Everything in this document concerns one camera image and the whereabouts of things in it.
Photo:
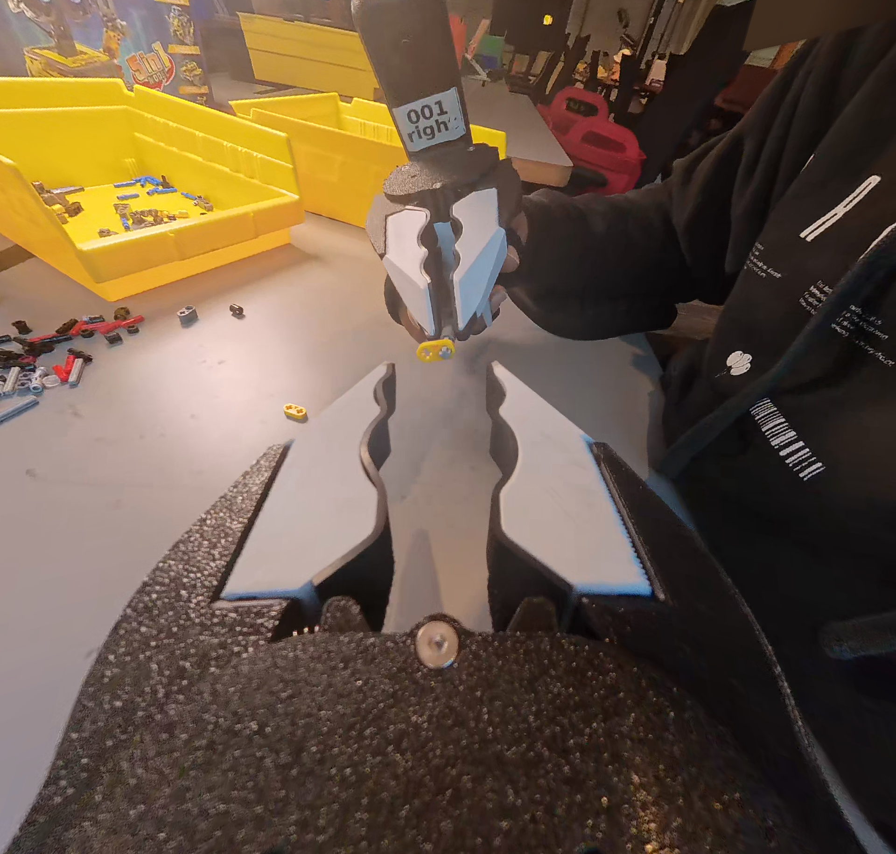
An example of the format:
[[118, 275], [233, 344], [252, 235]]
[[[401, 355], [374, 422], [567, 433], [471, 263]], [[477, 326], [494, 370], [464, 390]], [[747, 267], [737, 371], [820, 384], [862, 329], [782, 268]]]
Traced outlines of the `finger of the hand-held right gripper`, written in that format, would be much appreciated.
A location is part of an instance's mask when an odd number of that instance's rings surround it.
[[454, 308], [454, 341], [470, 336], [473, 324], [489, 326], [491, 296], [507, 256], [507, 234], [500, 220], [497, 188], [465, 195], [449, 210], [454, 230], [454, 268], [450, 294]]
[[384, 264], [410, 316], [433, 340], [438, 328], [432, 281], [425, 266], [429, 251], [422, 243], [430, 220], [423, 207], [408, 206], [390, 213], [385, 220]]

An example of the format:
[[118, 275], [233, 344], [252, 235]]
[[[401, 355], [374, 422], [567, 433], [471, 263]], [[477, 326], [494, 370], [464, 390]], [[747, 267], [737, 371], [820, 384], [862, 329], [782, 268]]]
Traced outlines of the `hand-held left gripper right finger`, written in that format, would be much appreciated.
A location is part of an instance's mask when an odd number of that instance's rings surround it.
[[507, 367], [487, 367], [491, 499], [487, 597], [507, 631], [521, 603], [547, 600], [568, 626], [578, 601], [651, 599], [655, 585], [600, 467], [597, 442]]

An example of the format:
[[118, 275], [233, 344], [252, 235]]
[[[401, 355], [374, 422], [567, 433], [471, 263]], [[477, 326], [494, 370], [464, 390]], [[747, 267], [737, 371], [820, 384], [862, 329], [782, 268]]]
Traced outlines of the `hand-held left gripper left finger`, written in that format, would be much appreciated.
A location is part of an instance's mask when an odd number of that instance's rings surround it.
[[394, 556], [382, 467], [396, 405], [392, 362], [375, 367], [290, 442], [218, 583], [218, 605], [284, 602], [278, 630], [313, 630], [352, 599], [384, 628]]

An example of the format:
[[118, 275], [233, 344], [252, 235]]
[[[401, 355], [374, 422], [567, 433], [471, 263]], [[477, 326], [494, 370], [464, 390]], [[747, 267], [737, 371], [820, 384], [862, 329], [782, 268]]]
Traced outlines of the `grey desk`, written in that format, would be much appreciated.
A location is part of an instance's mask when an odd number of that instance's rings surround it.
[[[384, 279], [364, 230], [308, 214], [286, 245], [125, 298], [145, 318], [140, 333], [84, 346], [95, 360], [79, 387], [2, 425], [2, 848], [144, 576], [270, 446], [380, 363], [397, 376], [383, 469], [389, 631], [437, 611], [490, 628], [492, 360], [648, 477], [661, 370], [643, 336], [566, 341], [507, 304], [454, 359], [423, 365], [385, 309]], [[198, 319], [184, 327], [176, 313], [189, 305]], [[284, 416], [290, 402], [307, 421]]]

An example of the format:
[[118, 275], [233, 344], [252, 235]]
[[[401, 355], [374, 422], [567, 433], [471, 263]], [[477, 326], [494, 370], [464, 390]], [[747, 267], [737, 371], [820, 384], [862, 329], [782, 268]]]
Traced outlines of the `person's right hand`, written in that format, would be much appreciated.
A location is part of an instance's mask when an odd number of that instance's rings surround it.
[[[506, 230], [506, 254], [499, 277], [504, 277], [515, 273], [521, 264], [521, 255], [524, 250], [529, 235], [529, 224], [523, 212], [520, 212], [511, 222], [510, 227]], [[478, 326], [478, 331], [487, 330], [499, 316], [501, 307], [506, 300], [509, 299], [505, 286], [497, 283], [491, 290], [488, 300], [487, 309]]]

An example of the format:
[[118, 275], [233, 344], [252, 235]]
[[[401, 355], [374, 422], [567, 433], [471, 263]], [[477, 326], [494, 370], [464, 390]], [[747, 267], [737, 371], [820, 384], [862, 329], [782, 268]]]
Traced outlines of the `empty yellow plastic bin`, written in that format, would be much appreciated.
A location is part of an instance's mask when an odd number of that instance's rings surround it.
[[257, 82], [385, 102], [354, 31], [261, 14], [238, 19]]
[[383, 103], [342, 101], [335, 92], [232, 100], [238, 117], [287, 135], [308, 211], [363, 227], [375, 198], [435, 210], [449, 221], [450, 201], [497, 190], [499, 222], [522, 205], [521, 179], [507, 159], [506, 134], [470, 123], [460, 90], [418, 97], [395, 119]]

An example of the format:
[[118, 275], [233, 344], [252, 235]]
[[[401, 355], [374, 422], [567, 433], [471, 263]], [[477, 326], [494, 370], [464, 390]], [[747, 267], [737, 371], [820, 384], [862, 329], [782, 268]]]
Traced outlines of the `grey table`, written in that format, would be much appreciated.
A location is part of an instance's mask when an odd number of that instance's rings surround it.
[[469, 119], [506, 137], [506, 156], [521, 180], [536, 188], [564, 188], [574, 165], [546, 121], [523, 95], [504, 83], [462, 81]]

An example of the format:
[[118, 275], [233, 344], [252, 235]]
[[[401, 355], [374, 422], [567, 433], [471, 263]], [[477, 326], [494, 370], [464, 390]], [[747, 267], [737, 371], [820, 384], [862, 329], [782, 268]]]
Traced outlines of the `red plastic container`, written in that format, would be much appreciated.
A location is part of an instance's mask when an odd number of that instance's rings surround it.
[[644, 153], [634, 133], [611, 120], [600, 94], [565, 87], [537, 109], [573, 163], [567, 184], [571, 193], [613, 196], [634, 188]]

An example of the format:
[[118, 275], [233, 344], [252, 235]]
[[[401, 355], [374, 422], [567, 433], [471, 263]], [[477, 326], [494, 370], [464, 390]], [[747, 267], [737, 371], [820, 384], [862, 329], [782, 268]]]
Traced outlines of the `yellow bin with small pieces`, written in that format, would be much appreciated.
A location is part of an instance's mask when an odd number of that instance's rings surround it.
[[[1, 232], [107, 301], [289, 243], [305, 219], [287, 135], [118, 79], [4, 77]], [[163, 173], [200, 219], [87, 240], [31, 183], [93, 187]]]

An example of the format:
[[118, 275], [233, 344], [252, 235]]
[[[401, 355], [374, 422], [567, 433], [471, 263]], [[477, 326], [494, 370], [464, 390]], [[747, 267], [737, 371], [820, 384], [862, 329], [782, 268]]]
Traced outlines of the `group of blue black pieces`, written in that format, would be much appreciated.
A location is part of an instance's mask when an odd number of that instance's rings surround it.
[[93, 187], [31, 186], [62, 224], [75, 223], [87, 240], [108, 238], [200, 219], [215, 211], [214, 203], [174, 184], [168, 175], [137, 174]]

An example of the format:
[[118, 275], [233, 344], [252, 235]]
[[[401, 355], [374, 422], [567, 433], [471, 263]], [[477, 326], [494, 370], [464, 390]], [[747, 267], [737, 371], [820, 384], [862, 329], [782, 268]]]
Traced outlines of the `pile of loose building pieces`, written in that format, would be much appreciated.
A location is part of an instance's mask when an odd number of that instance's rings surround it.
[[140, 333], [144, 321], [143, 315], [119, 307], [109, 320], [84, 315], [47, 334], [34, 334], [27, 322], [14, 322], [18, 334], [1, 336], [2, 425], [35, 409], [48, 391], [79, 387], [95, 360], [84, 346], [116, 348]]

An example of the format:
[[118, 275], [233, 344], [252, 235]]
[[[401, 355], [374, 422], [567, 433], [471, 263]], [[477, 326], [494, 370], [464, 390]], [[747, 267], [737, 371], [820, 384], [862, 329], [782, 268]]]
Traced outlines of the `robot kit cardboard box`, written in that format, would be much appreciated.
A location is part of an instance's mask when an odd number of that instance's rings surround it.
[[208, 106], [203, 0], [1, 0], [1, 75], [112, 78]]

